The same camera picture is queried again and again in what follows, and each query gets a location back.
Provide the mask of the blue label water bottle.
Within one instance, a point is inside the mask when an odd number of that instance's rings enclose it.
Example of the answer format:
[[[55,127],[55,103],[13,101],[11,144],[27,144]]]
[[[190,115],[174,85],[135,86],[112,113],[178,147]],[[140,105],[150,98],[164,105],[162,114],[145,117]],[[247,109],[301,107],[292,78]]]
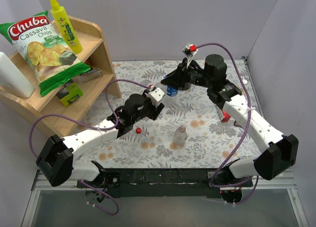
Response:
[[[178,90],[171,87],[171,86],[167,86],[166,93],[167,93],[167,96],[169,96],[169,97],[176,97],[178,94]]]

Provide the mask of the red bottle cap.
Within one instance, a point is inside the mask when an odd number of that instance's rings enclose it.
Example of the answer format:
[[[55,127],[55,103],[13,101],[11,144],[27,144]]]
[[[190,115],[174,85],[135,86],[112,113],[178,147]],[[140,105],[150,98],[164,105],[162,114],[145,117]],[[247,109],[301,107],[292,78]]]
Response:
[[[142,132],[142,129],[141,129],[141,128],[137,128],[137,129],[136,129],[136,133],[137,133],[137,134],[140,134],[141,132]]]

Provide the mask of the red label cola bottle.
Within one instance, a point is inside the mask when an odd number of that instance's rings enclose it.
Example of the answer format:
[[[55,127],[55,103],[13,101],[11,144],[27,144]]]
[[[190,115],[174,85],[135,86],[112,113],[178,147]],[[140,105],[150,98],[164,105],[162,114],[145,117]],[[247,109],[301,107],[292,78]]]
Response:
[[[173,143],[177,146],[182,147],[185,145],[187,137],[188,137],[188,134],[186,132],[186,127],[181,125],[176,129],[174,133]]]

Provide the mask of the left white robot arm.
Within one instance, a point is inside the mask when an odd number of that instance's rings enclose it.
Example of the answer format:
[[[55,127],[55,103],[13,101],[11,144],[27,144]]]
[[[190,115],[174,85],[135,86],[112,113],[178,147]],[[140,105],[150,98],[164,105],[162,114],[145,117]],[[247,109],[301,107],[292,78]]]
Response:
[[[87,129],[60,138],[51,136],[40,152],[36,164],[53,187],[67,180],[85,180],[93,187],[101,187],[105,181],[105,169],[96,161],[79,162],[77,158],[86,151],[107,141],[115,140],[130,132],[138,121],[156,120],[164,108],[164,92],[159,88],[142,95],[132,94],[123,106],[115,110],[118,124],[111,115],[100,122],[95,130]]]

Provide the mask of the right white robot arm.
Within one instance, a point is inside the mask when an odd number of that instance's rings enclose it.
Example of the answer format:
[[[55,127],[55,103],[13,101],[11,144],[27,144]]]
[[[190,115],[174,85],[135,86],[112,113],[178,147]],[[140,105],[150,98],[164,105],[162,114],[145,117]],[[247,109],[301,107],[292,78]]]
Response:
[[[273,128],[260,114],[252,110],[241,90],[227,79],[227,65],[222,56],[208,55],[204,68],[187,58],[177,69],[167,74],[163,85],[177,90],[188,90],[191,85],[205,87],[209,99],[228,113],[251,137],[261,155],[230,162],[213,175],[213,185],[235,186],[242,179],[260,176],[271,180],[296,162],[299,141]]]

